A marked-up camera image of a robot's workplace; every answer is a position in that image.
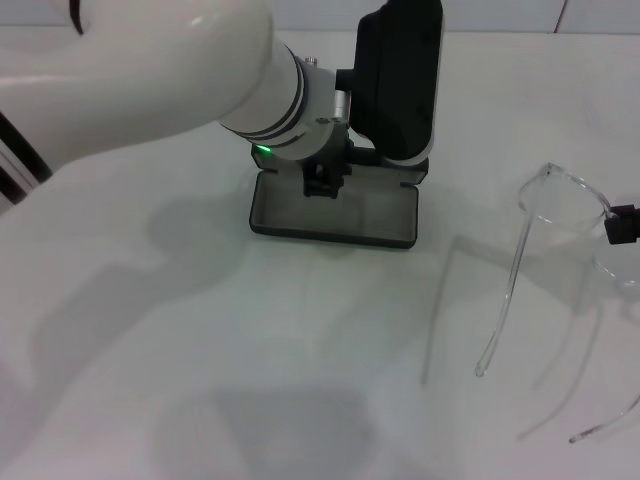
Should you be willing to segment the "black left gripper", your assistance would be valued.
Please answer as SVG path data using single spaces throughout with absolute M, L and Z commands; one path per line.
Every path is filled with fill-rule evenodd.
M 337 124 L 328 142 L 314 155 L 302 161 L 303 193 L 306 197 L 338 197 L 344 176 L 353 167 L 380 167 L 381 156 L 374 148 L 357 147 L 346 124 Z

